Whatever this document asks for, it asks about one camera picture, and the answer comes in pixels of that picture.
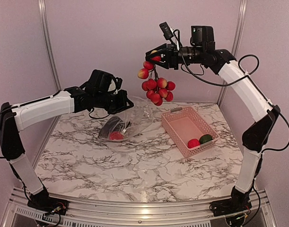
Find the red yellow lychee bunch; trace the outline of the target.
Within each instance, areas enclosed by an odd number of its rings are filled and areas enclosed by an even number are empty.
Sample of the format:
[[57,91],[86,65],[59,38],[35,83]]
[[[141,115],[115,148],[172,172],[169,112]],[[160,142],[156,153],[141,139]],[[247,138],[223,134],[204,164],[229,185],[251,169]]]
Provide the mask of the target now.
[[175,83],[160,77],[156,70],[156,64],[144,61],[142,65],[143,68],[138,71],[137,77],[144,80],[141,88],[146,92],[147,99],[156,106],[161,106],[164,100],[173,101]]

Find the dark purple eggplant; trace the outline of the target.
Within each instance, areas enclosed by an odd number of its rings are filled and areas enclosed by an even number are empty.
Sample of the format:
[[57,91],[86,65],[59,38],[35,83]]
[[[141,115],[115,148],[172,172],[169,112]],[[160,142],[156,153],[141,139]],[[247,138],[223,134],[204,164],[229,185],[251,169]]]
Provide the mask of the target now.
[[114,131],[121,132],[125,127],[125,122],[118,116],[111,117],[101,128],[98,137],[101,139],[108,139],[110,134]]

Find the clear zip top bag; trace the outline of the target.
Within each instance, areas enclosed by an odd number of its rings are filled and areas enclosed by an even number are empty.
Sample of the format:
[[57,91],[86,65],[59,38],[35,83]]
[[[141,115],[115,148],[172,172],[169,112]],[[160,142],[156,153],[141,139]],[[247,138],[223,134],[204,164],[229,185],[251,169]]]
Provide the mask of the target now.
[[129,99],[134,103],[134,107],[113,115],[120,117],[125,122],[125,126],[128,122],[131,122],[131,126],[128,129],[125,130],[123,128],[120,132],[122,135],[124,135],[124,139],[109,140],[109,138],[101,139],[99,137],[98,139],[102,141],[113,141],[113,142],[121,142],[129,140],[132,137],[140,134],[143,130],[148,128],[153,123],[153,114],[149,106],[148,100],[137,96],[131,96],[129,97]]

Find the pink perforated plastic basket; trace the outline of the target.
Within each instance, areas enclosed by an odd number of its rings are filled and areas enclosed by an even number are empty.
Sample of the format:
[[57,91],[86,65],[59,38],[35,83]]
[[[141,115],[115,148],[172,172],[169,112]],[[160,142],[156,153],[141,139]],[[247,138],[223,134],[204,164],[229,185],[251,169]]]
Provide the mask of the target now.
[[[161,124],[185,158],[213,147],[219,139],[219,134],[190,105],[162,113]],[[187,147],[189,140],[199,140],[205,134],[210,134],[213,140],[192,149]]]

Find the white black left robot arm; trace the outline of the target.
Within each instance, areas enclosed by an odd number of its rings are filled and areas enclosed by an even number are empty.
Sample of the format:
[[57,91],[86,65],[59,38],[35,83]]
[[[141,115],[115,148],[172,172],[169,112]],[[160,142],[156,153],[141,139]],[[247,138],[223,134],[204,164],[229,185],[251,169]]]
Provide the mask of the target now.
[[108,114],[117,114],[134,106],[127,91],[121,89],[122,79],[114,75],[93,70],[88,81],[79,87],[69,87],[54,95],[22,104],[3,103],[0,108],[0,148],[2,159],[6,159],[18,175],[34,202],[42,210],[49,210],[53,201],[38,178],[28,158],[19,133],[26,128],[64,114],[84,110],[104,109]]

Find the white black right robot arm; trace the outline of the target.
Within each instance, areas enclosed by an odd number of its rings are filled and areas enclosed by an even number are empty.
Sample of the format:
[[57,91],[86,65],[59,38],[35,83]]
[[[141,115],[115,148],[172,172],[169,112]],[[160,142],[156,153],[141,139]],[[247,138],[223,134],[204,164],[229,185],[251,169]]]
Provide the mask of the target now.
[[280,115],[280,108],[266,98],[249,74],[241,69],[236,58],[226,49],[216,49],[213,41],[184,47],[163,44],[146,52],[145,59],[165,69],[175,70],[180,64],[201,64],[220,76],[227,87],[232,87],[249,110],[254,123],[242,135],[244,157],[238,180],[232,190],[232,194],[236,195],[227,202],[230,211],[239,211],[246,202],[243,194],[249,193],[253,188],[263,148]]

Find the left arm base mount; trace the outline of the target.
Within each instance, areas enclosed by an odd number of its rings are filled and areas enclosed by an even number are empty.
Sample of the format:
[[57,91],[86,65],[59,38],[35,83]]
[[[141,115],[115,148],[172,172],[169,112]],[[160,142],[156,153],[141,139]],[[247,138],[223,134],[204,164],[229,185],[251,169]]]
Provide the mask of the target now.
[[26,189],[24,189],[24,193],[26,198],[28,199],[27,205],[31,208],[41,210],[45,212],[45,216],[52,214],[60,214],[65,215],[67,212],[67,208],[69,202],[64,199],[50,197],[46,187],[43,185],[43,189],[37,194],[31,194],[27,196]]

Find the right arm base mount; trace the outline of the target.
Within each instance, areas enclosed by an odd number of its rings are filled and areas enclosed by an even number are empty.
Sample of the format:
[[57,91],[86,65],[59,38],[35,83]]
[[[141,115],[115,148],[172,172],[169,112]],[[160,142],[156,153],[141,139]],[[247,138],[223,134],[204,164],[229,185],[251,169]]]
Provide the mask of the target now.
[[233,191],[229,199],[222,199],[210,203],[209,209],[215,217],[248,210],[252,207],[249,194]]

